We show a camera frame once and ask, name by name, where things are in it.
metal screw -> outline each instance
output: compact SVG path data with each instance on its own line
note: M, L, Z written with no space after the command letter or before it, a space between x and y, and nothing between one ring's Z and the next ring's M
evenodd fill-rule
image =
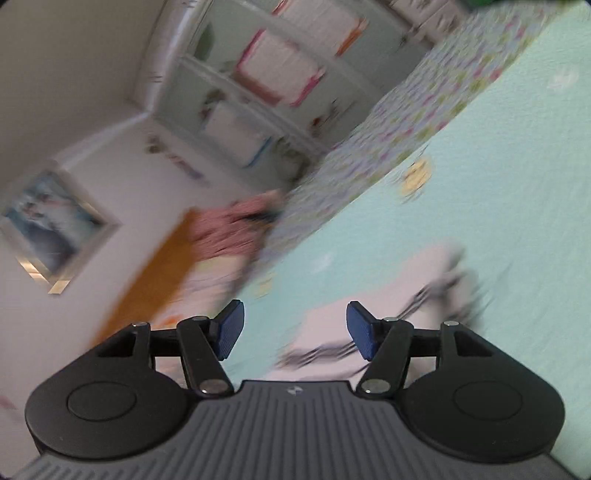
M210 378L203 380L199 385L199 390L207 395L220 395L227 391L230 385L225 380L220 378Z
M390 384L381 378L370 378L361 384L365 393L379 394L390 390Z

picture frame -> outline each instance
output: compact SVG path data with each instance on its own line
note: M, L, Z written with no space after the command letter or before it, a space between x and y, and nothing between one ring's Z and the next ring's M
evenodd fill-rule
M54 161L16 181L0 202L0 232L50 294L62 293L118 227Z

ribbed gray surface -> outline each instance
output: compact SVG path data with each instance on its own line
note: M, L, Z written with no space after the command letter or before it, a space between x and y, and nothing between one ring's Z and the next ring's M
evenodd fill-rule
M44 455L14 480L571 480L548 457L513 465L448 458L419 442L385 402L345 382L246 382L202 402L154 450L109 463Z

circular cap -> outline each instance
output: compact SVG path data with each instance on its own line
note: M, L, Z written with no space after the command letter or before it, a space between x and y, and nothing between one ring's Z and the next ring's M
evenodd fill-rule
M136 402L132 389L114 382L82 385L68 397L68 409L78 418L90 421L113 420L125 415Z
M25 418L43 449L108 460L165 441L181 427L188 407L186 392L147 364L89 355L37 387Z
M230 388L228 382L220 378L210 378L204 380L199 385L199 390L207 395L220 395Z
M523 405L521 394L501 382L474 382L456 390L453 401L458 409L474 419L508 420Z
M518 462L547 453L564 423L558 393L501 354L448 358L402 390L397 402L417 437L471 462Z
M380 378L370 378L361 384L365 393L379 394L390 390L390 384Z

ceiling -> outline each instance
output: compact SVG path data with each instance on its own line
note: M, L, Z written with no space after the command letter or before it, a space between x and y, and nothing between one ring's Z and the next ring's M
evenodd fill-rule
M0 8L0 179L24 171L19 145L84 130L125 101L164 2L8 0Z

